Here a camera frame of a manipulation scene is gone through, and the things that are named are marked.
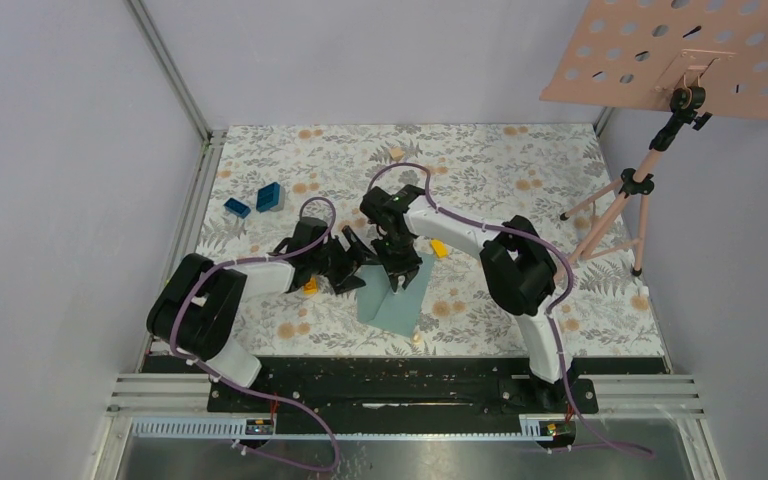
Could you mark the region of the teal paper envelope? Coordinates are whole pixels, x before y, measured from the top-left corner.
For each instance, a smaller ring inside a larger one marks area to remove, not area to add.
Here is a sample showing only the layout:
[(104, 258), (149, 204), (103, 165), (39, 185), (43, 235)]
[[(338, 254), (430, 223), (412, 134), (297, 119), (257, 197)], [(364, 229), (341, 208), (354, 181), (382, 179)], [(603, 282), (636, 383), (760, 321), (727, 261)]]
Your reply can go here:
[(408, 287), (393, 292), (380, 265), (360, 268), (357, 276), (365, 286), (356, 290), (357, 321), (388, 333), (411, 337), (420, 318), (421, 306), (436, 261), (432, 254), (420, 253), (422, 265)]

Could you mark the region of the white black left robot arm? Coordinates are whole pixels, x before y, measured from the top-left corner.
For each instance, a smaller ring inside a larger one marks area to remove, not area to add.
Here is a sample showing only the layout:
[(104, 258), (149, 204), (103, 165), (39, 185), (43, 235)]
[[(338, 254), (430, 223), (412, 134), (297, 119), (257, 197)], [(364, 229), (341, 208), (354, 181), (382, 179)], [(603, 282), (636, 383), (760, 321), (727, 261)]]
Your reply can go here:
[(327, 279), (336, 294), (364, 287), (357, 271), (378, 265), (379, 258), (351, 228), (342, 234), (347, 246), (325, 221), (305, 216), (265, 257), (217, 269), (209, 258), (188, 254), (151, 307), (147, 331), (163, 341), (174, 339), (172, 350), (232, 381), (232, 398), (245, 410), (259, 410), (271, 387), (258, 376), (259, 359), (232, 338), (240, 304), (298, 291), (314, 277)]

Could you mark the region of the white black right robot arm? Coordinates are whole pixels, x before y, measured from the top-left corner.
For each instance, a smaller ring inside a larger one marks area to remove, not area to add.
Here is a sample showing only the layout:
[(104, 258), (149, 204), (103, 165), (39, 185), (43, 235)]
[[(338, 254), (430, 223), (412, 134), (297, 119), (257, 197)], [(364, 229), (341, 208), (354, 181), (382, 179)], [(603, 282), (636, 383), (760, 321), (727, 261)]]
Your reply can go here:
[(415, 249), (420, 236), (477, 259), (492, 300), (522, 330), (530, 373), (538, 378), (533, 386), (537, 405), (557, 412), (572, 400), (573, 387), (564, 376), (571, 360), (545, 314), (557, 266), (529, 220), (514, 216), (500, 225), (488, 223), (434, 203), (413, 185), (395, 194), (374, 187), (363, 196), (360, 211), (379, 231), (371, 246), (394, 292), (407, 289), (420, 272), (422, 259)]

